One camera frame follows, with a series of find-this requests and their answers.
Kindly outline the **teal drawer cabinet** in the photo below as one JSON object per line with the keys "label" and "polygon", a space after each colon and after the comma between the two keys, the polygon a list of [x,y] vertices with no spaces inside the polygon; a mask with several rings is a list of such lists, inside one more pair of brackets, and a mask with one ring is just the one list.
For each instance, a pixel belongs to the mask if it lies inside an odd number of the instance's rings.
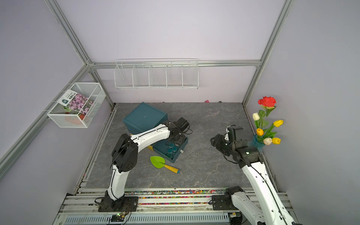
{"label": "teal drawer cabinet", "polygon": [[131,134],[140,134],[165,123],[167,120],[167,113],[142,102],[123,119],[123,123]]}

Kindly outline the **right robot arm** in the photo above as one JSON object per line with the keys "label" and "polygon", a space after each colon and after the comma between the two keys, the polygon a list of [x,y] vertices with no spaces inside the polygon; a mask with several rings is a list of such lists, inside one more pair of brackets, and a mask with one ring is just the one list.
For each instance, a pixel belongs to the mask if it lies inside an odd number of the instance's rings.
{"label": "right robot arm", "polygon": [[211,139],[211,145],[224,157],[232,156],[233,163],[246,175],[260,204],[256,206],[244,189],[234,186],[227,188],[221,196],[212,196],[213,210],[239,210],[252,225],[296,224],[280,200],[257,148],[248,146],[244,140],[231,142],[221,134]]}

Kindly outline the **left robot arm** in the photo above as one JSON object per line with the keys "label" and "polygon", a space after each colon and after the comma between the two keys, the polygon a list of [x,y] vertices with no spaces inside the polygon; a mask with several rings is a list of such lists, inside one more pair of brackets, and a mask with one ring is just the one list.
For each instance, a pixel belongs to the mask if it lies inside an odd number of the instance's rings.
{"label": "left robot arm", "polygon": [[129,172],[136,166],[138,153],[148,146],[162,140],[169,140],[181,145],[185,142],[185,132],[189,129],[186,119],[180,118],[176,122],[167,121],[164,124],[136,135],[123,134],[120,136],[112,151],[112,178],[105,196],[101,202],[95,202],[99,212],[135,212],[138,197],[126,197],[125,185]]}

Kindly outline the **teal bottom drawer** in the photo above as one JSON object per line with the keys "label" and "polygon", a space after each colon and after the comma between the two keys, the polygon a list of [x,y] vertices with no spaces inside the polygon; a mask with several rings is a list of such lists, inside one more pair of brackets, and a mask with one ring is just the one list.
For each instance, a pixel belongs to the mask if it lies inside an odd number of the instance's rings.
{"label": "teal bottom drawer", "polygon": [[185,138],[184,143],[182,144],[177,144],[169,140],[161,140],[153,144],[152,149],[165,160],[174,163],[183,152],[187,144],[188,138]]}

